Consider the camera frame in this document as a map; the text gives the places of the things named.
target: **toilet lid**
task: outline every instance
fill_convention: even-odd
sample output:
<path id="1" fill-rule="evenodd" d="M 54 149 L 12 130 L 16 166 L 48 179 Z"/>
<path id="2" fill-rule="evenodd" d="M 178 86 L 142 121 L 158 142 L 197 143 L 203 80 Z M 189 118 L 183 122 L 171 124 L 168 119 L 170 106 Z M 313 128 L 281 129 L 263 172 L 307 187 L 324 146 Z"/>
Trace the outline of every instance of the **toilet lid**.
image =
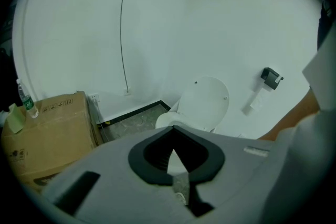
<path id="1" fill-rule="evenodd" d="M 197 122 L 204 131 L 214 129 L 229 107 L 229 92 L 220 80 L 202 77 L 182 94 L 177 112 Z"/>

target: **wall-mounted holder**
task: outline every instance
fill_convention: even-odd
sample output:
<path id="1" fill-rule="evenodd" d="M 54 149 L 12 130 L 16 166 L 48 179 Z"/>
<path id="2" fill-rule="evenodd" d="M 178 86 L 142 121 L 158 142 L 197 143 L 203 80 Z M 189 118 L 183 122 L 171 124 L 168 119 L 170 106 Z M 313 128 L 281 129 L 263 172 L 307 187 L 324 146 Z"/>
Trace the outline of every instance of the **wall-mounted holder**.
<path id="1" fill-rule="evenodd" d="M 260 77 L 264 79 L 265 84 L 267 86 L 270 86 L 273 90 L 277 88 L 277 86 L 280 83 L 280 80 L 283 80 L 283 77 L 281 75 L 279 75 L 269 67 L 264 68 Z"/>

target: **black baseboard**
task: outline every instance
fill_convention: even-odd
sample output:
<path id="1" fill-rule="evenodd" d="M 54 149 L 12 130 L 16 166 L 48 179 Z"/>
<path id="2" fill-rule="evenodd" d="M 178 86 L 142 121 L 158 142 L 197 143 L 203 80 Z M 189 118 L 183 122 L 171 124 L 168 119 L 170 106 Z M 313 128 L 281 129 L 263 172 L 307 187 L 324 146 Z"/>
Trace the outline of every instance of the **black baseboard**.
<path id="1" fill-rule="evenodd" d="M 162 100 L 160 100 L 158 102 L 146 105 L 143 108 L 140 108 L 140 109 L 134 110 L 134 111 L 132 111 L 130 113 L 127 113 L 127 114 L 125 114 L 123 116 L 119 116 L 119 117 L 117 117 L 115 119 L 112 119 L 110 121 L 102 122 L 101 125 L 103 126 L 103 128 L 105 128 L 105 127 L 110 126 L 112 124 L 115 124 L 117 122 L 120 122 L 120 121 L 123 121 L 125 119 L 128 119 L 128 118 L 130 118 L 130 117 L 132 117 L 134 115 L 137 115 L 137 114 L 139 114 L 139 113 L 141 113 L 141 112 L 143 112 L 145 110 L 151 109 L 151 108 L 153 108 L 154 106 L 157 106 L 157 105 L 161 105 L 162 107 L 164 107 L 168 111 L 170 110 L 170 106 L 168 106 L 166 103 L 164 103 Z"/>

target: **wall outlet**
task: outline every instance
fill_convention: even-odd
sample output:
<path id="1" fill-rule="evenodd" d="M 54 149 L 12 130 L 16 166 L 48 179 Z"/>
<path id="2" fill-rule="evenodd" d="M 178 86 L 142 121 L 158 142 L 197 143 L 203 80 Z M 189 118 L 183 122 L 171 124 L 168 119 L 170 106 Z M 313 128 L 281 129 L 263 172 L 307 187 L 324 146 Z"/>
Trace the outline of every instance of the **wall outlet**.
<path id="1" fill-rule="evenodd" d="M 100 102 L 99 100 L 99 95 L 97 93 L 93 93 L 93 94 L 89 94 L 89 99 L 91 100 L 91 102 Z"/>
<path id="2" fill-rule="evenodd" d="M 128 96 L 131 95 L 131 88 L 128 87 L 128 92 L 127 92 L 127 88 L 124 89 L 124 96 Z"/>

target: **toilet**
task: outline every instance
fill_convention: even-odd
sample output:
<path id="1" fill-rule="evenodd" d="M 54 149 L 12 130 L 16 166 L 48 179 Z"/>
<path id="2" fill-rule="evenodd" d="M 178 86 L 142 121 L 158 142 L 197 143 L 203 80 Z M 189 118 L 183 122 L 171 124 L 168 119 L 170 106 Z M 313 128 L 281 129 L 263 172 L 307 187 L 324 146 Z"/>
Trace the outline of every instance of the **toilet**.
<path id="1" fill-rule="evenodd" d="M 167 113 L 159 116 L 155 128 L 179 125 L 214 132 L 228 110 L 229 100 L 224 83 L 201 77 L 187 87 Z"/>

